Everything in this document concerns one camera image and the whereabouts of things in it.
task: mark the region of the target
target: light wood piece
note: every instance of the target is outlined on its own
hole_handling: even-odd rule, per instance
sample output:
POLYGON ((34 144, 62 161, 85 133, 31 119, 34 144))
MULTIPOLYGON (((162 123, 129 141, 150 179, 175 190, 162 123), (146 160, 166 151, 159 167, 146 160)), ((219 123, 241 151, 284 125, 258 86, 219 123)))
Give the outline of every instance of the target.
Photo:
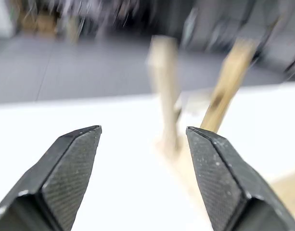
POLYGON ((180 92, 176 85, 177 45, 173 38, 154 36, 151 41, 148 64, 153 87, 160 94, 164 130, 162 146, 168 155, 174 155, 179 148, 176 122, 180 109, 176 101, 180 92))

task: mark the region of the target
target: wooden stick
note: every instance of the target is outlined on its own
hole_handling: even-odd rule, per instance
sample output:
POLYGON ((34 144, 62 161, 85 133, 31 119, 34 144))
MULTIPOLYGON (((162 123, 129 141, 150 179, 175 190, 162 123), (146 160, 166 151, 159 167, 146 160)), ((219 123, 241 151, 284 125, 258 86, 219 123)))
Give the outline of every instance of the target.
POLYGON ((224 60, 218 83, 211 97, 201 128, 217 132, 229 104, 237 92, 254 54, 254 45, 238 40, 224 60))
POLYGON ((174 154, 178 149, 176 122, 180 109, 175 107, 179 97, 175 83, 177 45, 173 38, 154 36, 151 42, 149 66, 156 92, 160 94, 164 132, 163 146, 166 153, 174 154))

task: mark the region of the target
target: wooden block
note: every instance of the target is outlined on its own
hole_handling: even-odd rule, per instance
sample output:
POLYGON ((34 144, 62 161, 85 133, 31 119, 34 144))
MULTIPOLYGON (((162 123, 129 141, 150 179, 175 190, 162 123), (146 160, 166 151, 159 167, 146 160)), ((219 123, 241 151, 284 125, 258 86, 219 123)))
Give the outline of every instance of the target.
POLYGON ((37 28, 39 31, 54 31, 56 21, 52 15, 40 14, 37 17, 37 28))
POLYGON ((154 36, 152 38, 148 64, 153 87, 160 94, 164 121, 162 137, 163 150, 174 156, 179 148, 176 122, 180 108, 176 108, 179 91, 176 87, 177 45, 173 38, 154 36))
POLYGON ((287 209, 295 215, 295 173, 270 184, 287 209))

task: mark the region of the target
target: white table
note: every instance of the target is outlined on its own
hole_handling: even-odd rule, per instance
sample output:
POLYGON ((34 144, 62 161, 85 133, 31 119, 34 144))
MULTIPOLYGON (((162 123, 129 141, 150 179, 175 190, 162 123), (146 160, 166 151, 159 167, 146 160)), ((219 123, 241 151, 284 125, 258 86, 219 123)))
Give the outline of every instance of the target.
MULTIPOLYGON (((155 96, 0 105, 0 201, 58 136, 101 125, 73 231, 211 230, 154 147, 161 119, 155 96)), ((294 171, 295 83, 240 89, 219 134, 269 181, 294 171)))

